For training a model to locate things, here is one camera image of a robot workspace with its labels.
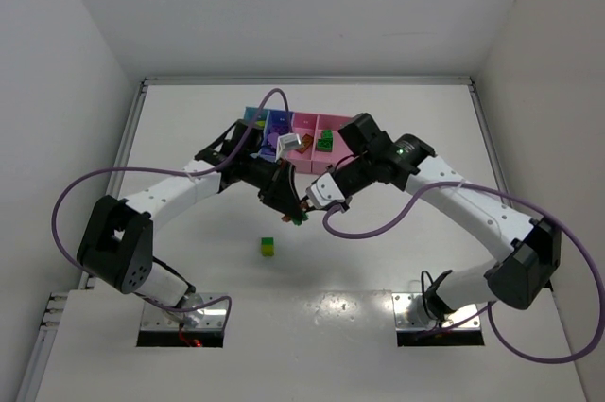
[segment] wall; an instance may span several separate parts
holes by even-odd
[[[112,163],[133,88],[80,0],[0,0],[0,401],[17,394],[49,292],[78,281],[52,241],[53,202]],[[69,249],[106,182],[65,205]]]
[[[469,75],[513,0],[82,0],[148,75]]]
[[[605,0],[517,0],[478,92],[511,191],[568,223],[605,273],[604,28]],[[568,243],[554,286],[578,350],[595,329],[596,291]],[[578,369],[592,400],[602,400],[605,344]]]

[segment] purple cable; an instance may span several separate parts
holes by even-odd
[[[57,230],[57,216],[59,214],[59,208],[61,207],[61,204],[63,203],[63,201],[65,200],[65,197],[67,197],[67,194],[69,194],[71,192],[71,190],[76,187],[78,184],[84,182],[85,180],[88,180],[89,178],[93,178],[97,175],[103,175],[105,173],[112,173],[112,172],[145,172],[145,173],[159,173],[162,175],[171,175],[173,177],[185,177],[185,178],[189,178],[189,177],[201,177],[203,175],[208,175],[209,173],[214,173],[214,172],[218,172],[219,170],[223,169],[224,167],[227,166],[228,163],[230,163],[233,158],[235,157],[235,155],[239,152],[239,150],[241,150],[241,148],[243,147],[244,143],[246,142],[246,139],[248,138],[248,136],[251,133],[251,129],[253,124],[258,120],[259,115],[261,114],[261,112],[263,111],[263,109],[265,108],[265,104],[267,104],[267,102],[269,101],[269,99],[276,93],[279,93],[282,96],[282,99],[284,100],[284,108],[285,108],[285,113],[286,116],[289,116],[289,108],[288,108],[288,104],[287,104],[287,97],[285,97],[285,93],[284,90],[282,90],[281,88],[273,88],[271,89],[263,98],[263,100],[261,101],[260,105],[258,106],[258,109],[256,109],[256,112],[254,113],[254,116],[251,118],[250,122],[248,123],[248,127],[246,128],[246,130],[244,131],[244,135],[242,135],[242,138],[239,140],[239,142],[237,143],[237,145],[235,146],[235,148],[233,149],[233,151],[229,154],[229,156],[227,156],[227,158],[225,159],[225,161],[223,161],[222,163],[220,163],[219,165],[209,168],[208,170],[202,170],[201,172],[183,172],[183,171],[177,171],[177,170],[168,170],[168,169],[164,169],[164,168],[152,168],[152,167],[107,167],[107,168],[100,168],[99,170],[94,170],[90,173],[87,173],[85,175],[82,175],[81,177],[73,180],[71,183],[68,184],[68,186],[63,190],[63,192],[60,193],[59,198],[57,199],[57,202],[55,203],[55,206],[53,207],[53,213],[50,219],[50,229],[52,231],[53,234],[53,239],[55,240],[55,244],[57,245],[57,247],[59,248],[60,253],[63,254],[63,257],[65,257],[67,259],[67,261],[69,263],[71,263],[72,265],[74,265],[76,268],[82,270],[82,271],[86,271],[78,262],[77,260],[72,257],[67,250],[65,249],[65,247],[63,246],[63,243],[61,242],[61,239],[59,238],[59,231]],[[290,131],[292,131],[292,123],[289,122],[288,120],[288,127],[290,129]],[[223,301],[223,300],[229,300],[229,305],[227,307],[227,313],[225,315],[225,322],[223,324],[223,331],[225,329],[225,325],[227,324],[227,321],[229,320],[229,315],[231,313],[231,303],[232,303],[232,299],[229,296],[221,296],[220,298],[217,298],[216,300],[213,300],[209,303],[203,303],[201,305],[198,306],[193,306],[193,307],[188,307],[188,308],[177,308],[177,307],[171,307],[171,306],[164,306],[154,300],[142,297],[145,301],[147,301],[148,303],[163,309],[163,310],[167,310],[169,312],[178,312],[178,313],[185,313],[185,312],[193,312],[194,310],[199,310],[199,309],[204,309],[205,307],[214,305],[216,303],[218,303],[219,301]]]
[[[595,335],[584,348],[582,348],[581,350],[579,350],[576,353],[572,353],[571,355],[569,355],[567,357],[560,357],[560,358],[533,357],[524,352],[521,352],[520,350],[517,350],[504,339],[504,337],[502,336],[500,331],[495,326],[491,305],[487,305],[487,307],[485,307],[484,309],[487,308],[488,318],[489,318],[490,325],[492,326],[493,333],[495,334],[495,336],[500,340],[500,342],[502,342],[502,345],[504,345],[512,353],[514,353],[516,356],[518,356],[520,358],[524,358],[529,361],[538,362],[541,364],[564,364],[567,362],[572,362],[577,359],[584,358],[586,355],[592,353],[598,346],[598,343],[601,341],[601,339],[603,337],[603,332],[605,332],[605,287],[603,287],[603,280],[601,279],[601,275],[598,272],[598,267],[596,266],[595,260],[593,260],[593,257],[591,257],[591,255],[588,253],[588,250],[579,241],[578,237],[569,229],[569,227],[567,227],[560,220],[558,220],[557,218],[552,216],[550,213],[548,213],[546,210],[544,210],[544,208],[542,208],[541,206],[538,206],[530,201],[526,201],[524,199],[513,196],[512,194],[509,194],[506,192],[501,192],[501,191],[498,191],[497,189],[492,189],[490,187],[481,186],[479,184],[460,184],[459,182],[437,182],[437,183],[432,183],[432,184],[428,184],[426,186],[421,187],[416,192],[416,194],[414,194],[412,196],[412,198],[407,203],[407,205],[404,207],[404,209],[401,211],[401,213],[399,213],[393,220],[391,220],[390,222],[388,222],[387,224],[385,224],[384,226],[382,226],[376,230],[364,232],[361,234],[350,234],[350,233],[345,233],[345,232],[340,232],[338,230],[335,230],[329,224],[328,220],[336,211],[342,211],[339,206],[332,207],[325,214],[325,216],[323,217],[323,227],[330,234],[332,234],[334,236],[338,236],[340,238],[366,239],[366,238],[372,238],[373,236],[379,236],[381,234],[384,234],[386,231],[392,229],[403,218],[405,218],[407,213],[409,213],[409,211],[412,209],[412,207],[416,203],[416,201],[418,201],[418,199],[426,191],[428,191],[430,189],[439,188],[439,187],[462,187],[464,189],[471,189],[474,191],[486,192],[488,194],[492,194],[494,196],[508,199],[509,201],[513,201],[515,203],[519,203],[519,204],[525,206],[526,208],[529,208],[529,209],[535,211],[536,213],[540,213],[543,217],[547,218],[548,220],[550,220],[551,222],[556,224],[557,227],[559,227],[562,230],[562,232],[567,235],[567,237],[571,240],[571,242],[574,243],[574,245],[578,248],[578,251],[579,251],[579,253],[581,253],[582,257],[584,257],[584,260],[586,261],[586,264],[588,265],[588,268],[590,269],[590,273],[593,275],[593,278],[595,279],[596,293],[598,295],[598,322],[596,325]],[[466,319],[465,321],[463,321],[461,323],[466,323],[469,320],[471,320],[471,318]]]

